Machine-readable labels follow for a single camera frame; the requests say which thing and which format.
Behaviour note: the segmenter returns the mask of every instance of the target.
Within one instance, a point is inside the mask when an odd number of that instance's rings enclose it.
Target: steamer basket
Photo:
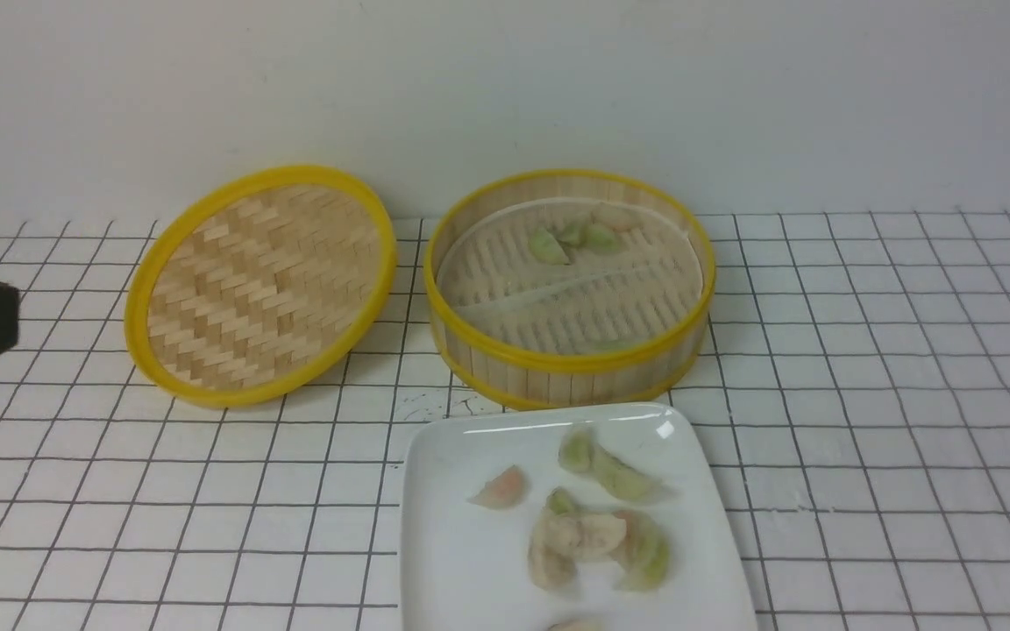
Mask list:
[[[321,167],[244,177],[194,204],[129,289],[137,367],[210,408],[294,390],[347,354],[392,288],[396,238],[369,187]]]
[[[579,242],[581,226],[596,238]],[[534,246],[552,235],[561,249]],[[425,268],[441,358],[518,410],[655,399],[693,366],[714,293],[695,217],[592,171],[526,173],[466,197]]]

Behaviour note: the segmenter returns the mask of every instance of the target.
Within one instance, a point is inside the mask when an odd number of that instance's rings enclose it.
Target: white plate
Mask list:
[[[644,510],[673,543],[673,564],[650,595],[614,591],[621,568],[581,563],[577,595],[528,580],[528,535],[546,495],[564,487],[585,506],[624,506],[557,463],[562,437],[588,422],[604,446],[674,490]],[[509,464],[528,495],[509,511],[467,502]],[[429,424],[406,458],[400,540],[404,631],[544,631],[597,615],[604,631],[754,631],[754,608],[704,451],[681,412],[625,403]]]

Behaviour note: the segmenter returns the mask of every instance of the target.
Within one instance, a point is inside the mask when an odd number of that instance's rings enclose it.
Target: white wall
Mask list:
[[[1010,204],[1010,0],[0,0],[0,215],[288,162],[437,215],[521,170],[701,211]]]

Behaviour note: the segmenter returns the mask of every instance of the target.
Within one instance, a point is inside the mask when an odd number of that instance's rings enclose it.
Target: yellow rim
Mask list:
[[[513,410],[520,410],[521,412],[528,412],[532,410],[552,410],[557,408],[562,408],[562,405],[554,405],[546,401],[530,401],[529,399],[521,399],[519,396],[509,395],[508,392],[501,392],[497,388],[490,387],[490,385],[478,380],[477,377],[472,376],[466,369],[463,369],[454,362],[454,359],[448,352],[446,352],[441,344],[441,340],[438,339],[438,335],[435,334],[434,330],[431,331],[431,335],[434,338],[435,346],[438,348],[438,355],[441,356],[443,362],[446,366],[451,369],[454,376],[462,380],[466,385],[469,385],[478,395],[485,396],[486,399],[493,401],[493,403],[500,403],[506,408],[512,408]],[[696,343],[696,348],[693,348],[693,354],[688,358],[688,360],[679,366],[672,376],[667,377],[665,381],[654,385],[648,390],[638,393],[638,395],[621,396],[621,398],[613,399],[610,401],[604,401],[604,403],[625,403],[628,401],[652,401],[656,399],[658,396],[662,396],[663,393],[669,391],[681,382],[682,379],[696,363],[696,359],[701,355],[701,348],[704,347],[704,336]]]
[[[242,199],[242,197],[252,196],[268,189],[288,187],[291,184],[321,185],[321,187],[336,189],[345,195],[352,196],[369,212],[373,223],[381,231],[382,240],[387,243],[382,252],[384,260],[381,265],[381,276],[377,279],[372,296],[369,296],[369,300],[365,303],[361,318],[358,318],[352,326],[348,327],[348,330],[341,335],[340,339],[337,339],[332,347],[326,348],[312,362],[306,363],[305,366],[298,369],[291,375],[260,385],[260,387],[221,392],[194,387],[194,385],[177,380],[158,361],[147,336],[147,311],[158,275],[161,275],[162,269],[165,268],[166,262],[170,261],[170,256],[174,254],[174,250],[185,240],[186,236],[197,226],[201,226],[201,223],[209,219],[213,213],[228,207],[229,204]],[[209,193],[199,203],[193,204],[182,213],[158,237],[158,241],[139,265],[139,269],[135,273],[135,280],[131,281],[131,289],[127,295],[127,311],[123,317],[123,334],[127,338],[127,349],[131,354],[131,359],[142,371],[142,374],[157,384],[158,388],[169,392],[176,398],[209,408],[229,408],[276,399],[277,396],[285,395],[285,393],[301,387],[306,382],[313,380],[314,377],[324,373],[326,369],[331,367],[333,363],[345,356],[348,349],[352,348],[362,336],[365,336],[365,332],[369,331],[373,321],[381,315],[384,304],[389,299],[389,292],[396,275],[396,234],[392,229],[389,213],[385,211],[380,197],[356,177],[315,165],[291,165],[291,167],[254,173],[251,176],[242,177],[234,183],[225,184],[217,191]]]
[[[696,307],[682,319],[681,322],[677,323],[676,327],[669,329],[663,335],[658,335],[652,340],[642,343],[640,346],[634,346],[632,348],[625,348],[625,350],[618,350],[615,352],[604,352],[600,355],[551,355],[546,354],[546,352],[535,352],[532,350],[526,350],[525,348],[517,348],[516,346],[509,346],[509,344],[498,341],[492,336],[483,334],[480,330],[475,329],[470,324],[466,323],[465,320],[458,316],[458,313],[453,311],[443,300],[441,293],[438,293],[438,288],[435,285],[434,275],[435,269],[432,261],[434,260],[434,247],[438,240],[438,235],[441,234],[443,228],[446,224],[451,221],[454,215],[462,209],[466,208],[467,204],[472,203],[474,199],[478,196],[484,196],[490,191],[500,189],[501,187],[508,187],[510,184],[519,183],[522,180],[532,180],[536,177],[549,177],[549,176],[585,176],[585,177],[598,177],[598,179],[604,179],[613,181],[613,183],[627,184],[630,187],[636,187],[638,189],[652,193],[654,196],[661,197],[667,203],[673,205],[675,209],[681,212],[686,219],[688,219],[689,224],[693,227],[693,231],[696,232],[697,238],[701,239],[702,242],[706,244],[707,260],[701,260],[702,267],[704,267],[704,291],[701,292],[701,300],[696,304]],[[454,334],[460,336],[460,338],[470,346],[478,348],[486,354],[496,356],[496,358],[501,359],[502,362],[512,363],[514,366],[521,369],[533,369],[534,371],[548,371],[548,372],[559,372],[559,373],[602,373],[607,371],[617,371],[618,369],[625,369],[626,366],[632,366],[632,364],[640,362],[641,359],[647,359],[649,356],[658,355],[659,352],[668,350],[671,347],[676,346],[676,344],[681,340],[682,334],[694,326],[695,323],[708,309],[708,304],[712,302],[712,295],[714,294],[714,277],[716,276],[716,262],[714,262],[714,251],[712,249],[712,240],[708,238],[707,231],[701,226],[701,223],[696,219],[684,204],[679,203],[674,197],[670,196],[665,191],[650,187],[649,184],[638,183],[638,181],[629,179],[629,177],[615,176],[612,173],[604,173],[601,171],[590,171],[586,169],[549,169],[544,171],[529,171],[528,173],[521,173],[517,176],[506,177],[504,180],[497,181],[497,183],[492,183],[485,185],[475,191],[470,193],[469,196],[465,196],[462,200],[454,204],[446,215],[438,223],[435,228],[433,235],[431,235],[431,240],[428,241],[428,252],[426,252],[426,259],[423,264],[424,273],[423,277],[426,280],[426,287],[428,287],[428,303],[431,304],[431,309],[441,323],[445,324],[446,327],[454,331]]]

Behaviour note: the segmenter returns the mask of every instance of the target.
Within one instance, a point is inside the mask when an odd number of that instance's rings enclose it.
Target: tiled surface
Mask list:
[[[1010,630],[1010,215],[704,221],[713,343],[662,400],[696,424],[761,626]],[[501,411],[432,354],[429,229],[397,223],[346,362],[220,412],[123,351],[157,227],[0,226],[27,289],[0,358],[0,630],[396,631],[406,443]]]

